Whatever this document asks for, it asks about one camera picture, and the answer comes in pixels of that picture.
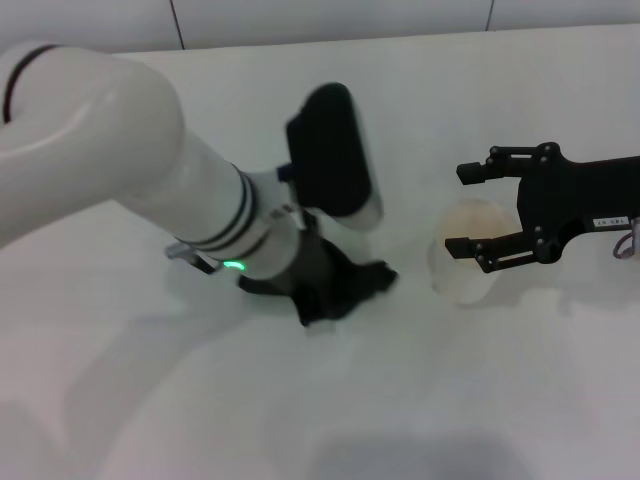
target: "green led light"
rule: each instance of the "green led light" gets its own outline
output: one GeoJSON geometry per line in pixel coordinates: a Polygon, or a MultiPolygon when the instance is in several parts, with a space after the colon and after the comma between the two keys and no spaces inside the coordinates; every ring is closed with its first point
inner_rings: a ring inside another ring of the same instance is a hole
{"type": "Polygon", "coordinates": [[[222,264],[227,268],[237,268],[238,270],[244,270],[247,268],[240,262],[223,262],[222,264]]]}

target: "label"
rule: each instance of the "label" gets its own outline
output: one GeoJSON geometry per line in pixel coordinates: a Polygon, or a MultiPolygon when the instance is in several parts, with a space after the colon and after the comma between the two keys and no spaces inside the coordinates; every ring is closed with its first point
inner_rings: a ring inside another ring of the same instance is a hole
{"type": "Polygon", "coordinates": [[[624,227],[631,225],[627,217],[594,218],[593,226],[596,228],[624,227]]]}

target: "black end effector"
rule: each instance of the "black end effector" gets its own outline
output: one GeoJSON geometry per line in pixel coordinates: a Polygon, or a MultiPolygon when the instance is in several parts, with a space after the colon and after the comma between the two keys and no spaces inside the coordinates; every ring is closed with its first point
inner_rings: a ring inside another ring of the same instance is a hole
{"type": "Polygon", "coordinates": [[[518,213],[522,232],[445,242],[453,258],[475,258],[485,273],[557,262],[564,247],[578,235],[628,230],[631,220],[640,215],[640,157],[574,163],[556,143],[493,147],[484,164],[460,165],[457,172],[464,185],[521,178],[518,213]]]}
{"type": "MultiPolygon", "coordinates": [[[[278,169],[297,203],[340,220],[371,207],[374,192],[355,105],[349,90],[329,84],[313,92],[300,113],[287,124],[291,163],[278,169]]],[[[361,302],[385,292],[398,274],[383,261],[356,265],[322,238],[317,219],[302,212],[305,229],[292,264],[277,277],[240,277],[249,293],[290,297],[305,327],[324,319],[338,320],[361,302]]]]}
{"type": "Polygon", "coordinates": [[[544,147],[493,147],[486,162],[458,165],[456,173],[463,185],[484,183],[504,177],[523,177],[535,168],[535,158],[544,156],[544,147]]]}
{"type": "Polygon", "coordinates": [[[339,320],[361,302],[386,292],[398,274],[382,261],[356,265],[334,244],[322,238],[317,219],[304,214],[305,230],[291,266],[269,280],[240,277],[248,293],[286,296],[293,300],[300,323],[339,320]]]}
{"type": "Polygon", "coordinates": [[[287,124],[287,141],[291,163],[278,173],[293,184],[302,207],[348,217],[373,195],[355,105],[344,85],[315,90],[287,124]]]}

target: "white wall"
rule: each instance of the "white wall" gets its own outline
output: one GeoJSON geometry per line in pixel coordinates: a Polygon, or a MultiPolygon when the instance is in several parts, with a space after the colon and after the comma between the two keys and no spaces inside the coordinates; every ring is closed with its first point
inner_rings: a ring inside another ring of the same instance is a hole
{"type": "Polygon", "coordinates": [[[640,0],[495,0],[489,28],[639,23],[640,0]]]}
{"type": "Polygon", "coordinates": [[[175,0],[186,48],[482,31],[491,0],[175,0]]]}
{"type": "Polygon", "coordinates": [[[181,48],[169,0],[0,0],[0,51],[31,39],[108,52],[181,48]]]}

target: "plastic cup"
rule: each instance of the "plastic cup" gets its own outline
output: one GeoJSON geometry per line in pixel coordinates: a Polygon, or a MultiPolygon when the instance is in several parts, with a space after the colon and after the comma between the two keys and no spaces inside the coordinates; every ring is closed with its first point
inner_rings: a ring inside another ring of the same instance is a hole
{"type": "Polygon", "coordinates": [[[521,230],[502,206],[486,200],[462,200],[445,210],[436,228],[430,251],[433,259],[432,286],[442,297],[458,305],[482,300],[500,275],[486,274],[475,259],[455,260],[445,248],[445,239],[496,238],[521,230]]]}

